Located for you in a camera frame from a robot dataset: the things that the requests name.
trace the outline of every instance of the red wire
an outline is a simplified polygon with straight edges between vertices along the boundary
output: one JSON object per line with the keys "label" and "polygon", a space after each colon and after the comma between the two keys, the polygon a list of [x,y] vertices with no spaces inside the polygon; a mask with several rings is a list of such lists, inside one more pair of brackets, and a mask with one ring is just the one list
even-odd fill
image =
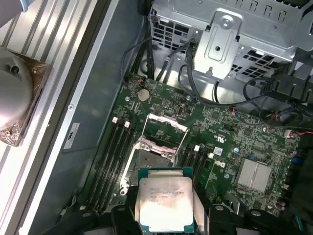
{"label": "red wire", "polygon": [[313,131],[306,131],[306,132],[301,132],[301,133],[297,133],[297,135],[301,136],[301,135],[304,135],[304,134],[313,134]]}

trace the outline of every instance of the ram slot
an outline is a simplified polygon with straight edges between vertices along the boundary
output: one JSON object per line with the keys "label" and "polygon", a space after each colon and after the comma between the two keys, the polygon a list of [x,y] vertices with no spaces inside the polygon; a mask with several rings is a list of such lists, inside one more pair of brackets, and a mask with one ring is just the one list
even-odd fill
{"label": "ram slot", "polygon": [[120,136],[120,132],[122,130],[123,126],[119,123],[118,125],[116,125],[113,129],[113,133],[110,135],[108,141],[108,145],[105,149],[105,152],[103,154],[103,160],[98,168],[98,172],[95,176],[95,180],[94,180],[94,183],[93,183],[93,186],[91,188],[91,193],[90,193],[90,197],[89,197],[89,201],[88,201],[88,206],[91,207],[93,205],[93,201],[94,201],[94,198],[95,198],[95,195],[97,194],[98,192],[98,186],[99,186],[99,183],[100,183],[100,180],[102,178],[102,175],[104,174],[104,171],[105,171],[105,168],[108,164],[108,162],[110,161],[110,158],[109,158],[109,154],[111,152],[111,150],[116,147],[116,139]]}
{"label": "ram slot", "polygon": [[185,166],[185,162],[187,161],[189,155],[191,154],[191,148],[186,148],[183,157],[179,160],[178,166],[183,167]]}
{"label": "ram slot", "polygon": [[107,208],[108,203],[110,202],[111,195],[117,184],[117,180],[118,180],[119,175],[121,174],[123,165],[126,163],[125,161],[128,159],[130,150],[133,147],[132,143],[134,142],[134,132],[135,132],[135,128],[130,128],[130,131],[127,133],[125,144],[121,148],[120,158],[118,159],[119,161],[118,161],[118,166],[116,168],[116,171],[112,172],[112,174],[109,176],[109,179],[112,179],[111,182],[109,182],[110,188],[108,192],[101,199],[101,203],[99,207],[100,212],[103,212]]}
{"label": "ram slot", "polygon": [[202,166],[204,165],[205,162],[205,154],[200,152],[198,154],[198,159],[196,160],[196,164],[194,165],[194,185],[196,186],[198,183],[198,179],[202,170]]}
{"label": "ram slot", "polygon": [[195,151],[193,151],[193,152],[189,155],[189,157],[188,157],[188,159],[187,159],[187,163],[186,163],[186,166],[187,166],[187,167],[192,166],[192,162],[194,161],[196,155],[197,155],[197,152],[195,152]]}
{"label": "ram slot", "polygon": [[103,201],[103,197],[106,196],[106,192],[108,191],[108,188],[110,186],[110,181],[112,179],[112,176],[114,174],[114,172],[116,172],[116,167],[118,165],[118,162],[121,158],[121,154],[122,154],[122,150],[125,146],[125,143],[127,142],[127,137],[128,137],[128,134],[129,134],[129,128],[124,128],[124,131],[123,131],[123,135],[121,136],[120,138],[120,141],[118,143],[118,147],[115,149],[115,152],[113,153],[113,162],[111,164],[111,167],[108,169],[107,171],[107,174],[106,174],[106,177],[105,177],[105,180],[104,180],[104,183],[102,184],[102,187],[101,187],[101,193],[97,199],[97,209],[98,208],[102,208],[101,207],[101,204],[102,204],[102,201]]}
{"label": "ram slot", "polygon": [[106,186],[106,183],[108,181],[108,175],[115,168],[115,162],[118,158],[117,157],[118,153],[120,152],[120,145],[122,145],[122,143],[124,142],[127,132],[128,132],[127,129],[124,127],[122,129],[122,133],[120,134],[119,138],[114,143],[114,147],[108,153],[110,161],[109,161],[108,165],[105,167],[104,173],[101,176],[101,179],[100,179],[100,182],[98,185],[98,189],[97,189],[97,194],[96,194],[97,198],[95,200],[94,207],[93,207],[94,209],[98,208],[98,206],[99,206],[98,202],[99,202],[99,199],[102,197],[103,192],[105,191],[104,187]]}

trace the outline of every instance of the black cable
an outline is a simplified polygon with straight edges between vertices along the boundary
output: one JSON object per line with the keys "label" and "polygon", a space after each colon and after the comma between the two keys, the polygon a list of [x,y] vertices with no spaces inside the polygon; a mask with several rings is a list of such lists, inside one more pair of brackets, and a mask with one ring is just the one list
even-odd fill
{"label": "black cable", "polygon": [[294,101],[290,101],[289,104],[298,112],[302,113],[304,116],[307,116],[310,119],[313,119],[313,114],[306,111],[304,108],[305,106],[300,104],[296,104]]}
{"label": "black cable", "polygon": [[213,96],[214,96],[216,103],[219,103],[219,99],[217,97],[217,88],[219,86],[219,83],[220,83],[219,81],[216,81],[216,83],[214,84],[214,87],[213,87]]}
{"label": "black cable", "polygon": [[210,101],[205,101],[204,99],[201,98],[197,88],[196,88],[196,85],[195,85],[195,82],[194,82],[194,79],[193,79],[193,76],[192,76],[192,65],[193,65],[193,59],[192,59],[192,51],[193,51],[193,48],[192,47],[189,47],[187,49],[187,53],[186,53],[186,63],[187,63],[187,74],[188,74],[188,80],[189,80],[189,83],[190,83],[190,87],[193,91],[193,93],[195,94],[196,98],[203,104],[205,104],[206,106],[208,107],[236,107],[236,106],[239,106],[239,105],[244,105],[244,104],[248,104],[254,100],[257,100],[261,97],[264,97],[264,95],[259,95],[257,97],[254,97],[254,98],[251,98],[249,100],[245,100],[245,101],[241,101],[241,102],[237,102],[237,103],[231,103],[231,104],[219,104],[219,103],[214,103],[214,102],[210,102]]}
{"label": "black cable", "polygon": [[[150,24],[148,24],[147,35],[151,35]],[[147,76],[149,79],[155,79],[155,63],[153,58],[153,50],[152,50],[152,39],[149,39],[147,42]]]}
{"label": "black cable", "polygon": [[262,110],[263,110],[263,107],[267,101],[268,97],[266,97],[262,104],[260,105],[260,109],[259,109],[259,119],[264,122],[266,125],[268,126],[272,126],[272,127],[276,127],[276,128],[288,128],[288,129],[305,129],[305,130],[313,130],[313,128],[310,128],[310,127],[304,127],[304,126],[282,126],[282,125],[277,125],[277,124],[274,124],[272,122],[269,122],[267,121],[266,119],[263,118],[263,114],[262,114]]}
{"label": "black cable", "polygon": [[187,65],[183,65],[183,66],[181,66],[180,69],[179,69],[179,72],[178,72],[178,84],[179,84],[179,86],[181,87],[181,89],[182,89],[186,94],[190,95],[190,97],[194,99],[194,98],[195,98],[195,95],[192,94],[187,88],[184,87],[184,85],[182,84],[181,79],[180,79],[181,74],[182,74],[182,69],[183,69],[184,67],[186,67],[186,66],[187,66]]}
{"label": "black cable", "polygon": [[124,77],[124,64],[125,64],[125,59],[126,59],[127,54],[128,54],[130,51],[132,51],[133,49],[135,49],[137,46],[140,46],[140,45],[142,45],[143,43],[145,43],[146,41],[148,41],[149,39],[151,39],[151,36],[149,36],[149,37],[143,39],[142,41],[140,41],[139,43],[137,43],[137,44],[135,44],[134,46],[130,47],[129,49],[127,49],[127,50],[124,52],[124,54],[123,54],[123,56],[122,56],[122,60],[121,60],[121,66],[120,66],[120,76],[121,76],[121,78],[122,78],[122,81],[123,81],[123,84],[124,84],[124,85],[129,85],[129,84],[130,84],[129,82],[127,82],[127,81],[125,80],[125,77]]}
{"label": "black cable", "polygon": [[[245,83],[244,88],[243,88],[243,95],[244,95],[244,97],[245,97],[246,100],[249,100],[249,99],[250,99],[250,96],[248,95],[248,93],[247,93],[247,91],[246,91],[248,85],[250,85],[251,82],[257,81],[257,80],[265,80],[265,81],[268,81],[268,78],[256,77],[256,78],[253,78],[253,79],[249,80],[247,83]],[[259,105],[257,105],[257,103],[251,102],[251,104],[253,104],[253,105],[257,108],[257,111],[259,111],[260,107],[259,107]]]}
{"label": "black cable", "polygon": [[169,61],[171,60],[172,56],[177,54],[177,53],[180,53],[182,52],[183,50],[186,50],[187,47],[189,46],[190,42],[192,41],[192,39],[190,39],[188,42],[186,42],[184,45],[182,45],[181,47],[177,48],[176,50],[172,51],[164,60],[164,63],[163,63],[163,66],[162,66],[162,69],[160,71],[160,73],[157,75],[156,77],[156,81],[160,81],[161,78],[163,77],[164,73],[165,73],[165,70],[167,68],[167,65],[169,63]]}

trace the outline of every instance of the silver heatsink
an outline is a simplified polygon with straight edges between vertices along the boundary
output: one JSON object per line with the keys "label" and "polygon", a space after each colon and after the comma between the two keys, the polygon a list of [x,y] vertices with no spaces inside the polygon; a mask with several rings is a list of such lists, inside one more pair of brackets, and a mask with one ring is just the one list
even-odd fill
{"label": "silver heatsink", "polygon": [[264,192],[270,172],[271,168],[269,166],[249,159],[242,159],[235,182],[256,191]]}

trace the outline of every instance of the green circuit board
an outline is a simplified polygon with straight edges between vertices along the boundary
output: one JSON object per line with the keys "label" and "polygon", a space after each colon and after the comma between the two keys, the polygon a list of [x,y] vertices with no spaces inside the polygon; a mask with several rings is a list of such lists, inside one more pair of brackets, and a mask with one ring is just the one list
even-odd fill
{"label": "green circuit board", "polygon": [[[117,97],[79,197],[82,205],[89,204],[101,211],[100,208],[104,210],[112,199],[121,202],[123,195],[119,193],[119,181],[150,113],[170,117],[189,128],[178,154],[178,162],[186,156],[186,152],[193,152],[194,146],[201,147],[203,155],[201,159],[194,159],[194,164],[199,162],[197,180],[205,188],[207,198],[220,203],[225,194],[230,193],[240,198],[249,209],[257,207],[274,215],[279,214],[281,209],[275,207],[275,202],[283,190],[291,164],[286,153],[295,150],[298,138],[286,139],[284,130],[278,128],[269,130],[264,125],[248,126],[237,121],[230,109],[209,108],[189,100],[181,90],[153,80],[143,82],[138,75],[131,76],[130,85],[122,86]],[[240,115],[247,123],[256,124],[259,121],[250,115]],[[125,122],[130,126],[127,131]],[[170,148],[178,147],[183,135],[182,131],[155,120],[147,123],[144,133],[157,145]],[[242,159],[270,167],[265,191],[237,183]]]}

